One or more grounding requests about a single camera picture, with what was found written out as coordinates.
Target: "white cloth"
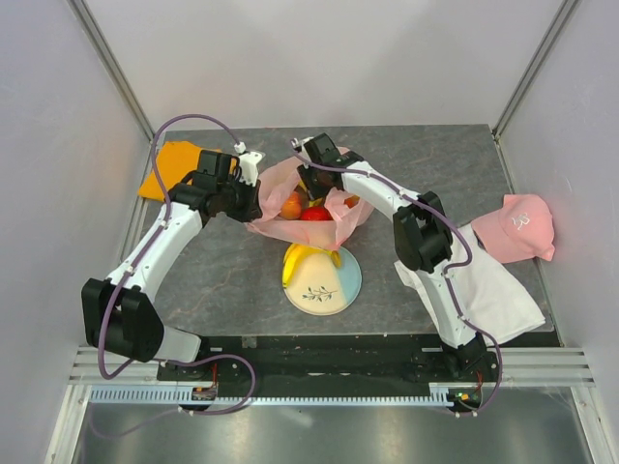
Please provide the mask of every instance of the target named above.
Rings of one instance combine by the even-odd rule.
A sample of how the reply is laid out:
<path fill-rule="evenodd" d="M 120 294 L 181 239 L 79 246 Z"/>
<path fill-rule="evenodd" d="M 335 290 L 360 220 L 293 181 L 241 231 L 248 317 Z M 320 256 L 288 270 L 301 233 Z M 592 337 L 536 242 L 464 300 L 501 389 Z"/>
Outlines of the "white cloth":
<path fill-rule="evenodd" d="M 470 321 L 505 343 L 520 334 L 540 327 L 545 318 L 540 308 L 517 279 L 502 264 L 492 258 L 477 243 L 470 224 L 459 229 L 473 250 L 473 262 L 463 268 L 453 269 L 460 305 Z M 464 261 L 466 250 L 454 237 L 452 261 Z M 426 306 L 432 322 L 438 330 L 434 308 L 427 297 L 426 289 L 417 275 L 397 261 L 396 270 L 402 283 L 414 288 Z"/>

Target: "orange cloth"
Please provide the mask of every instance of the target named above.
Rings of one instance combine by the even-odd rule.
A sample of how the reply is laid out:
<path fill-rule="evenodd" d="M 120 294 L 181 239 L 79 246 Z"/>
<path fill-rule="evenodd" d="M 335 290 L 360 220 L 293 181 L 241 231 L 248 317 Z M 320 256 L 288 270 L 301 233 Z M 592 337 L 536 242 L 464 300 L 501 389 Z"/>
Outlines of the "orange cloth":
<path fill-rule="evenodd" d="M 200 152 L 204 150 L 190 142 L 165 142 L 157 156 L 157 167 L 162 175 L 165 188 L 170 190 L 185 175 L 197 167 Z M 163 201 L 162 189 L 157 184 L 155 173 L 151 170 L 137 194 L 143 198 Z"/>

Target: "pink bag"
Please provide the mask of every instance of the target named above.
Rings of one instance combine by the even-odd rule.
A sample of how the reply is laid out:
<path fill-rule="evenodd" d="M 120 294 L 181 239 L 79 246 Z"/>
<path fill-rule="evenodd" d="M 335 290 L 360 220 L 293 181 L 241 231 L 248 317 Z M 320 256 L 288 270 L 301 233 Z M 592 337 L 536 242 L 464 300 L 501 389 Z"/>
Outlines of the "pink bag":
<path fill-rule="evenodd" d="M 350 193 L 332 188 L 325 199 L 325 208 L 333 220 L 286 220 L 278 217 L 281 205 L 299 185 L 301 178 L 297 166 L 301 161 L 296 158 L 286 159 L 260 174 L 258 202 L 262 217 L 247 224 L 251 232 L 284 240 L 292 244 L 308 245 L 336 250 L 352 235 L 355 227 L 363 224 L 371 214 L 373 207 L 364 200 L 348 208 L 344 200 Z"/>

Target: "wall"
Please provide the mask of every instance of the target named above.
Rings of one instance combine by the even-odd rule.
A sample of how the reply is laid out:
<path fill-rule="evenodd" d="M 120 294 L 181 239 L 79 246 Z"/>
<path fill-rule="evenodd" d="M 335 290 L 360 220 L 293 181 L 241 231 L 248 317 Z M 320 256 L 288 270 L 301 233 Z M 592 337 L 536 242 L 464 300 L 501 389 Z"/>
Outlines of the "wall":
<path fill-rule="evenodd" d="M 0 460 L 40 463 L 146 139 L 63 0 L 0 6 Z"/>
<path fill-rule="evenodd" d="M 253 128 L 493 124 L 561 2 L 87 3 L 154 127 Z"/>
<path fill-rule="evenodd" d="M 554 214 L 543 271 L 565 342 L 584 347 L 619 433 L 619 30 L 614 0 L 581 2 L 503 136 L 520 192 Z"/>

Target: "baseball cap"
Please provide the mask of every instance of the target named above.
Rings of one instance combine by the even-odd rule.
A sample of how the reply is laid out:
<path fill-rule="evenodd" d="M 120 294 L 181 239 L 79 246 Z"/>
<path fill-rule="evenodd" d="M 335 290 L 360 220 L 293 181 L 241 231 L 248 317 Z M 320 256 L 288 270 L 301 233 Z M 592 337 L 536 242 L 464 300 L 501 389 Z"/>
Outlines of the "baseball cap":
<path fill-rule="evenodd" d="M 487 253 L 500 263 L 554 254 L 552 214 L 538 195 L 505 195 L 503 208 L 471 222 Z"/>

